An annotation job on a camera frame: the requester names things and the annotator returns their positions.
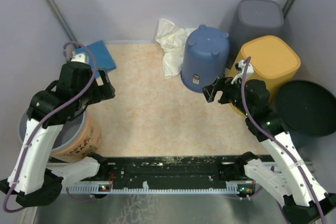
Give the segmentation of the blue round bin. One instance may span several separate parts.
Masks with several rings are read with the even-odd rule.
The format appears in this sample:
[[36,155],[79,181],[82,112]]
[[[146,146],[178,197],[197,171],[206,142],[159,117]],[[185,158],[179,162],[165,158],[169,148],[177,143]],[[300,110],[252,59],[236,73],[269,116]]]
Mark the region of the blue round bin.
[[230,50],[229,34],[215,27],[199,25],[185,44],[181,80],[193,92],[223,76]]

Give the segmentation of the yellow slatted bin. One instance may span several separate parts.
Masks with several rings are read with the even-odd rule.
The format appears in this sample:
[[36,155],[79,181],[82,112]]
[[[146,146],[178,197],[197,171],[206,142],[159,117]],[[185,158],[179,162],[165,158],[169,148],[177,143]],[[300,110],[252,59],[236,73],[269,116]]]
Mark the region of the yellow slatted bin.
[[262,80],[270,92],[272,102],[279,88],[290,81],[300,68],[301,61],[295,51],[281,38],[263,36],[242,45],[234,63],[251,57],[254,68],[251,79]]

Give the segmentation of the blue cloth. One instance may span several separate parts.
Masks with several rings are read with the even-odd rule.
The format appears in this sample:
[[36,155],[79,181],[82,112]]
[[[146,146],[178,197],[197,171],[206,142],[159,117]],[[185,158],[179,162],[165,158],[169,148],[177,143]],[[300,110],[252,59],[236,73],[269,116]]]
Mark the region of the blue cloth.
[[[84,48],[82,48],[81,44],[78,44],[76,42],[75,46],[78,46],[79,48],[75,49],[74,55],[85,53],[89,57],[89,65],[93,71],[94,63],[93,63],[93,59],[91,55]],[[89,44],[87,48],[93,53],[93,55],[95,56],[96,62],[97,62],[97,72],[96,72],[95,78],[100,77],[99,71],[98,71],[100,68],[105,68],[106,72],[110,72],[117,68],[103,40],[96,41],[92,44]]]

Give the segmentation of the grey slatted bin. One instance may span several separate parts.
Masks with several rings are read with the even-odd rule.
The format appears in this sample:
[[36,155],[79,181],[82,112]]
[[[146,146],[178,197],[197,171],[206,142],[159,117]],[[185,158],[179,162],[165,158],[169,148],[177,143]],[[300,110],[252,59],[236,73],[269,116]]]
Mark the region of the grey slatted bin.
[[271,0],[242,0],[238,3],[229,28],[230,53],[253,39],[279,36],[284,25],[282,9]]

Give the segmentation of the dark navy round bin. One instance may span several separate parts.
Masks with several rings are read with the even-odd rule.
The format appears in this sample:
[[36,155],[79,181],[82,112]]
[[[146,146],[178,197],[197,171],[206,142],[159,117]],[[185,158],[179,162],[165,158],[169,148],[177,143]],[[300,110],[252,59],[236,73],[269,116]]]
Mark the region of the dark navy round bin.
[[335,133],[335,96],[317,83],[285,83],[275,96],[275,108],[296,148]]

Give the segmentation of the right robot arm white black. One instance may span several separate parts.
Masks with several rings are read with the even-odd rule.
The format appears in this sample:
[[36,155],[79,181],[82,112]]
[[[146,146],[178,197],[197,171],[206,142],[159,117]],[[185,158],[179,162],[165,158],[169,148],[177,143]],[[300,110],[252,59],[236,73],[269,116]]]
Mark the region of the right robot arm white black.
[[218,77],[202,88],[207,102],[213,102],[218,91],[222,92],[219,103],[230,103],[246,116],[249,131],[281,171],[277,175],[255,154],[246,152],[236,159],[235,175],[256,181],[271,194],[289,223],[325,223],[326,215],[335,209],[335,194],[326,192],[301,158],[281,118],[269,105],[266,84]]

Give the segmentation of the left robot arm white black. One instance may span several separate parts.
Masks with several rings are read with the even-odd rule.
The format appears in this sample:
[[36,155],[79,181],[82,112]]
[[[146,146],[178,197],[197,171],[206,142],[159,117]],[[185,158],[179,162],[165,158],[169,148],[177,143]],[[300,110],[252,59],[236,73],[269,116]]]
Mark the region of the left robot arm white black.
[[27,109],[26,134],[17,163],[7,179],[1,180],[5,193],[3,209],[11,195],[19,210],[46,206],[54,202],[63,189],[88,178],[108,177],[108,160],[91,152],[83,159],[59,170],[47,168],[49,155],[59,133],[82,107],[114,98],[115,89],[104,68],[91,68],[82,62],[68,62],[59,79],[37,92]]

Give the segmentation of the left aluminium corner post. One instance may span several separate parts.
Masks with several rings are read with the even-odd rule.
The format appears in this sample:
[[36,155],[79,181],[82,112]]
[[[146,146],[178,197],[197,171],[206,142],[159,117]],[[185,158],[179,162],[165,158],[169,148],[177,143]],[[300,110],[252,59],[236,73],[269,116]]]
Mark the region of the left aluminium corner post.
[[62,14],[59,6],[57,5],[55,0],[45,0],[46,4],[48,5],[50,11],[52,12],[53,16],[55,17],[56,21],[61,26],[61,29],[65,33],[68,40],[77,41],[77,38],[72,31],[70,25],[65,19],[65,16]]

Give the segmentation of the grey translucent round bin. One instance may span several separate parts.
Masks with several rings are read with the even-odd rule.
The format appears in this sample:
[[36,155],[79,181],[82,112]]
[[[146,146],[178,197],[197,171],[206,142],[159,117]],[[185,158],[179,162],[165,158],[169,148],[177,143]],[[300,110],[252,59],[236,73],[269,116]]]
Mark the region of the grey translucent round bin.
[[[26,133],[26,122],[27,122],[27,109],[23,112],[21,119],[18,124],[18,139],[20,142],[24,141]],[[64,150],[66,147],[69,147],[70,144],[74,143],[75,140],[79,137],[79,134],[82,132],[83,127],[87,120],[87,112],[79,115],[77,118],[72,121],[67,121],[57,136],[51,153],[56,153]]]

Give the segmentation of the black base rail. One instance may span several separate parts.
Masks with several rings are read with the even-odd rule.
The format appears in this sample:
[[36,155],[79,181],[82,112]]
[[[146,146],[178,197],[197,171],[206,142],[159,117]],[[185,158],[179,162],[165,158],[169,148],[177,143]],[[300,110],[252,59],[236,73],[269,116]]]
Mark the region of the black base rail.
[[236,155],[108,157],[107,166],[84,182],[112,182],[114,189],[225,189],[227,182],[247,181]]

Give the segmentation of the white crumpled cloth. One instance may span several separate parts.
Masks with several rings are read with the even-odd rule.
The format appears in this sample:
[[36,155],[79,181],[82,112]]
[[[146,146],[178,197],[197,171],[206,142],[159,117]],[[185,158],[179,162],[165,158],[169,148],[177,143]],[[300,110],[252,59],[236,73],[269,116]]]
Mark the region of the white crumpled cloth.
[[194,30],[195,28],[184,29],[165,18],[159,19],[155,40],[164,52],[164,78],[177,76],[181,72],[186,40]]

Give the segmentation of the tan printed paper bucket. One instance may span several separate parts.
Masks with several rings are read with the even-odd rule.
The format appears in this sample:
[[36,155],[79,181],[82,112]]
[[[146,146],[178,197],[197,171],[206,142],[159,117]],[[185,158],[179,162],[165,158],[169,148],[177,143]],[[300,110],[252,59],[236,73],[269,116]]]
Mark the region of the tan printed paper bucket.
[[87,112],[87,120],[82,132],[74,143],[64,150],[50,153],[50,156],[67,163],[82,160],[88,154],[95,152],[100,146],[101,129],[90,112]]

